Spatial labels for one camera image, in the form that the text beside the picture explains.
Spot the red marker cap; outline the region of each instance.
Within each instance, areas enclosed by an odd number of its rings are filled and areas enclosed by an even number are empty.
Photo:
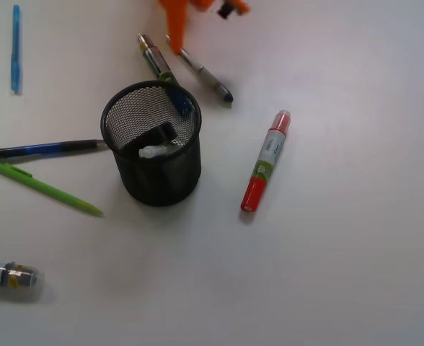
[[[250,178],[246,193],[242,199],[241,209],[243,211],[256,211],[266,186],[267,183],[262,178]]]

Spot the blue pen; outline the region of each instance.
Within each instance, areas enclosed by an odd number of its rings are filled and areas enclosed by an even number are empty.
[[[0,149],[0,159],[34,154],[65,153],[68,151],[100,149],[105,147],[105,141],[99,139],[38,144],[36,146],[15,146],[14,148]]]
[[[13,38],[12,38],[12,60],[10,66],[11,88],[15,94],[19,93],[19,78],[21,66],[19,65],[19,6],[13,6]]]

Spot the pen tip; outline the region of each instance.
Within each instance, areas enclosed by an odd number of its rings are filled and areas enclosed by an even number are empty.
[[[233,95],[231,95],[231,93],[226,94],[225,97],[224,97],[224,101],[232,103],[233,102]]]

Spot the pen clip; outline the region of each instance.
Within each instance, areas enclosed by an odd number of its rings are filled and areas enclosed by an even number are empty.
[[[12,165],[12,164],[5,164],[6,166],[8,166],[10,169],[13,169],[14,171],[17,171],[17,172],[19,172],[19,173],[22,173],[22,174],[24,174],[24,175],[27,175],[29,178],[32,178],[32,174],[31,173],[29,173],[29,172],[26,172],[26,171],[24,171],[24,170],[22,170],[22,169],[20,169],[20,168],[18,168],[18,167],[15,167],[14,165]]]

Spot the white desk surface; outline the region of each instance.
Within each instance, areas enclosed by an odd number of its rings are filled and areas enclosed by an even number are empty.
[[[9,91],[0,1],[0,147],[100,138],[111,97],[153,79],[148,0],[22,0],[24,88]],[[424,345],[424,1],[250,1],[190,16],[186,47],[232,90],[197,99],[203,173],[170,208],[137,203],[110,151],[19,164],[95,218],[0,176],[0,260],[32,265],[34,303],[0,299],[0,345]],[[266,130],[292,113],[255,217],[239,204]]]

